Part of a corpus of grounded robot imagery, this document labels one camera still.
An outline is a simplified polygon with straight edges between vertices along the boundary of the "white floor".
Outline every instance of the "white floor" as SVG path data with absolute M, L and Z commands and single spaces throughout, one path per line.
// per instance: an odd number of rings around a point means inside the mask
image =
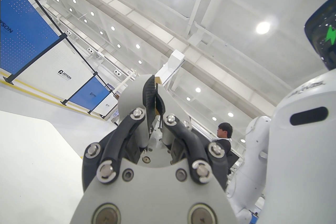
M 110 121 L 63 109 L 3 84 L 0 84 L 0 110 L 49 121 L 79 156 L 83 156 L 90 143 L 100 141 L 116 128 Z

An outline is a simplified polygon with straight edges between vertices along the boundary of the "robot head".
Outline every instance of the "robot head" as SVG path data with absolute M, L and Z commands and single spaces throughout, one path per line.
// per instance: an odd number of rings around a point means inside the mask
M 336 0 L 326 1 L 308 19 L 305 33 L 328 70 L 336 68 Z

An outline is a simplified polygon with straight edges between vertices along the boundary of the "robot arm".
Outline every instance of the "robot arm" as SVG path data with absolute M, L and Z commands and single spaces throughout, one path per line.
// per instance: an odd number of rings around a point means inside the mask
M 202 145 L 188 115 L 153 76 L 128 86 L 118 108 L 122 121 L 117 129 L 85 150 L 84 196 L 71 224 L 236 223 L 224 192 L 224 150 L 214 142 Z M 155 109 L 172 156 L 172 164 L 163 168 L 138 164 Z

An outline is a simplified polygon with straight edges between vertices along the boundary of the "metal bolt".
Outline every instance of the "metal bolt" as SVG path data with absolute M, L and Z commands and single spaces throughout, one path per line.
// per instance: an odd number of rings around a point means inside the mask
M 169 124 L 173 124 L 175 122 L 175 115 L 173 115 L 173 114 L 168 115 L 167 116 L 167 122 Z
M 95 158 L 99 155 L 100 151 L 101 151 L 101 146 L 99 143 L 92 143 L 90 145 L 90 147 L 88 148 L 86 154 L 85 154 L 85 157 L 86 158 Z
M 223 150 L 223 148 L 221 148 L 221 146 L 218 145 L 216 142 L 211 142 L 208 145 L 208 150 L 210 154 L 215 158 L 223 158 L 223 156 L 225 155 L 225 151 Z
M 197 172 L 197 175 L 200 176 L 201 178 L 208 177 L 209 175 L 209 170 L 203 164 L 200 164 L 197 167 L 196 172 Z
M 98 150 L 98 147 L 96 145 L 91 145 L 88 150 L 87 150 L 87 153 L 90 155 L 90 156 L 94 156 L 96 154 Z
M 145 164 L 149 164 L 150 163 L 150 158 L 149 157 L 143 157 L 143 162 Z
M 104 204 L 95 211 L 92 218 L 92 223 L 119 224 L 120 220 L 121 215 L 119 209 L 113 204 Z
M 135 118 L 139 118 L 143 112 L 141 109 L 137 108 L 135 111 L 133 111 L 133 115 Z
M 125 182 L 129 182 L 133 179 L 134 177 L 134 172 L 132 169 L 128 168 L 128 169 L 125 169 L 124 172 L 123 172 L 123 180 Z
M 177 169 L 175 176 L 178 181 L 184 182 L 187 179 L 187 172 L 184 169 L 180 168 Z
M 112 165 L 103 165 L 100 170 L 100 173 L 104 179 L 107 179 L 113 173 Z
M 219 145 L 213 145 L 211 148 L 216 155 L 220 155 L 222 148 Z
M 213 224 L 213 218 L 211 216 L 211 213 L 202 208 L 199 207 L 195 209 L 191 215 L 191 223 L 192 224 Z

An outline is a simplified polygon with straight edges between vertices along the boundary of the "man's black hair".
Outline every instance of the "man's black hair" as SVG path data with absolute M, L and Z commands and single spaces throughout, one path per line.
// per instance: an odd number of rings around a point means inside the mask
M 223 130 L 223 131 L 227 131 L 228 132 L 228 138 L 231 138 L 232 136 L 232 126 L 229 123 L 221 123 L 218 125 L 218 128 Z

